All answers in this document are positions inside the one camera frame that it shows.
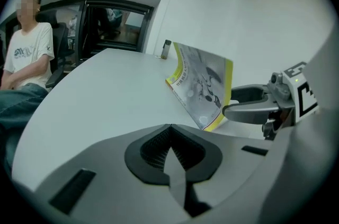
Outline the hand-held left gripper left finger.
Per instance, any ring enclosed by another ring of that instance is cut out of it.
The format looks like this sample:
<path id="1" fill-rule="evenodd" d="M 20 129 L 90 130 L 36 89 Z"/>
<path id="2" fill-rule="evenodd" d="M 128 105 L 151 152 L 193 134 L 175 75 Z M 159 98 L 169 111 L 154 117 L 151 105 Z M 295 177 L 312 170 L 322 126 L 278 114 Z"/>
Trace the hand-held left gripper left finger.
<path id="1" fill-rule="evenodd" d="M 140 129 L 99 141 L 56 168 L 35 194 L 50 203 L 80 171 L 95 175 L 69 213 L 85 223 L 182 223 L 189 214 L 178 204 L 168 186 L 141 182 L 127 168 L 124 152 L 133 141 L 160 129 Z"/>

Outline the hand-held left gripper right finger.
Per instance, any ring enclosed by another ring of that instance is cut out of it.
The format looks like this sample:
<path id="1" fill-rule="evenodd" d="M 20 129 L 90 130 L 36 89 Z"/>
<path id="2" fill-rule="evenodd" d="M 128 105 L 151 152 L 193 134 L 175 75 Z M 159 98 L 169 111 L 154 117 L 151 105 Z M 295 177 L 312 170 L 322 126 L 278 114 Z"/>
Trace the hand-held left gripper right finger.
<path id="1" fill-rule="evenodd" d="M 314 145 L 297 129 L 274 141 L 171 125 L 185 169 L 187 223 L 286 223 L 318 189 Z"/>

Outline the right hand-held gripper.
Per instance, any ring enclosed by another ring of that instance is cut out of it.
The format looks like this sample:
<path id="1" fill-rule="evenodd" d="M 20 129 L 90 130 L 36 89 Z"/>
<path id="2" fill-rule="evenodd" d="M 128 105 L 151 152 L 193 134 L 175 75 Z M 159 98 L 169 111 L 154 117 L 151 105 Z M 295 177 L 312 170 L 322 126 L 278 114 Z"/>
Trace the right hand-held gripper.
<path id="1" fill-rule="evenodd" d="M 250 84 L 233 88 L 231 100 L 250 103 L 225 106 L 222 110 L 224 117 L 241 123 L 264 124 L 264 138 L 274 140 L 280 129 L 295 126 L 319 109 L 315 95 L 302 72 L 306 65 L 302 61 L 280 73 L 274 72 L 268 85 Z M 268 89 L 274 97 L 274 103 L 255 102 L 264 99 Z"/>

